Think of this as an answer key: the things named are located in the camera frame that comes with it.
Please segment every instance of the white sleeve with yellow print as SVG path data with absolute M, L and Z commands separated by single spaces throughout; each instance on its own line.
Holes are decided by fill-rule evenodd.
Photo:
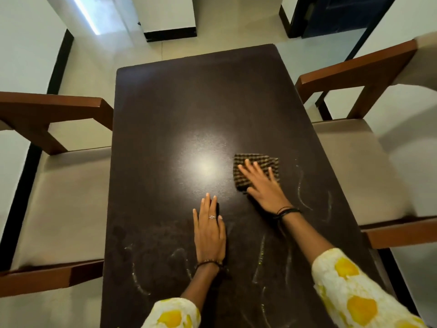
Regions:
M 185 298 L 170 298 L 155 303 L 142 328 L 198 328 L 200 312 Z
M 427 328 L 338 248 L 315 259 L 312 273 L 317 293 L 340 328 Z

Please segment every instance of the table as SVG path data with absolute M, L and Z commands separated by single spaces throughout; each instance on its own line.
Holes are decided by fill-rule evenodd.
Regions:
M 226 223 L 229 272 L 202 326 L 334 327 L 296 243 L 236 191 L 235 153 L 279 157 L 291 202 L 382 285 L 274 45 L 119 69 L 112 140 L 101 327 L 140 327 L 155 301 L 187 287 L 192 209 L 206 192 Z

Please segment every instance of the hand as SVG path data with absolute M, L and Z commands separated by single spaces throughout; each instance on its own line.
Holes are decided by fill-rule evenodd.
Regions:
M 207 193 L 206 198 L 200 202 L 199 216 L 196 209 L 193 209 L 197 262 L 214 260 L 221 264 L 225 258 L 226 229 L 223 218 L 220 215 L 218 219 L 209 218 L 211 215 L 217 216 L 216 207 L 217 197 L 214 196 L 211 201 L 209 193 Z
M 270 179 L 264 174 L 257 162 L 254 165 L 248 159 L 244 161 L 246 168 L 238 165 L 238 169 L 252 182 L 255 188 L 248 187 L 247 192 L 267 212 L 277 214 L 284 207 L 293 207 L 276 182 L 272 168 L 269 167 Z

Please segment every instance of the wooden chair frame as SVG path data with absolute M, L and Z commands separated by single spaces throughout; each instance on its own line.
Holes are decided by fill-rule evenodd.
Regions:
M 93 118 L 112 130 L 114 110 L 102 98 L 0 92 L 0 129 L 13 129 L 49 155 L 68 152 L 52 122 Z M 103 276 L 103 259 L 0 272 L 0 297 L 67 288 Z
M 301 75 L 295 88 L 305 103 L 313 93 L 364 86 L 347 119 L 363 118 L 417 51 L 416 40 Z M 374 249 L 437 242 L 437 217 L 361 226 Z

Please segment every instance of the person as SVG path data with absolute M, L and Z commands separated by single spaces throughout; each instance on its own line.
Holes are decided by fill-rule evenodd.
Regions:
M 282 192 L 271 168 L 268 178 L 255 162 L 245 161 L 240 171 L 252 182 L 247 192 L 267 212 L 281 215 L 282 223 L 294 237 L 312 267 L 315 290 L 326 310 L 340 328 L 384 327 L 425 328 L 423 321 L 382 288 L 339 249 L 321 236 Z M 194 243 L 198 268 L 180 298 L 154 304 L 143 328 L 197 328 L 208 289 L 218 274 L 226 252 L 223 218 L 216 219 L 217 197 L 207 193 L 199 212 L 193 209 Z

